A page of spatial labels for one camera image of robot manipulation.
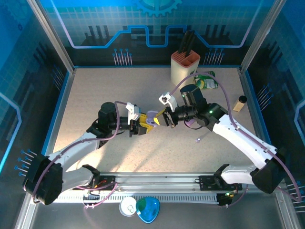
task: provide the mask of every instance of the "beige table surface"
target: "beige table surface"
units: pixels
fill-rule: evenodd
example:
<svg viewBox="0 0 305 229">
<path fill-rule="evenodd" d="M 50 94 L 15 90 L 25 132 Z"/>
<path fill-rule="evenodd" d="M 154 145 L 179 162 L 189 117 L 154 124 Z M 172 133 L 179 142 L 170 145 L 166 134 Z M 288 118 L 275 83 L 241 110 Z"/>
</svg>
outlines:
<svg viewBox="0 0 305 229">
<path fill-rule="evenodd" d="M 225 85 L 231 107 L 240 95 L 242 86 L 237 69 L 213 70 Z M 160 111 L 164 108 L 158 98 L 171 91 L 170 68 L 117 68 L 78 69 L 71 88 L 54 151 L 79 138 L 98 117 L 104 102 L 131 102 L 142 112 Z M 221 88 L 202 90 L 208 103 L 218 103 L 227 108 Z M 174 94 L 183 105 L 179 90 Z M 121 116 L 127 109 L 119 104 Z M 233 112 L 235 119 L 254 133 L 248 107 Z M 214 172 L 223 164 L 249 165 L 251 161 L 221 136 L 206 128 L 191 130 L 183 123 L 170 127 L 155 127 L 149 134 L 133 136 L 124 133 L 102 148 L 88 154 L 71 168 L 89 164 L 103 172 Z"/>
</svg>

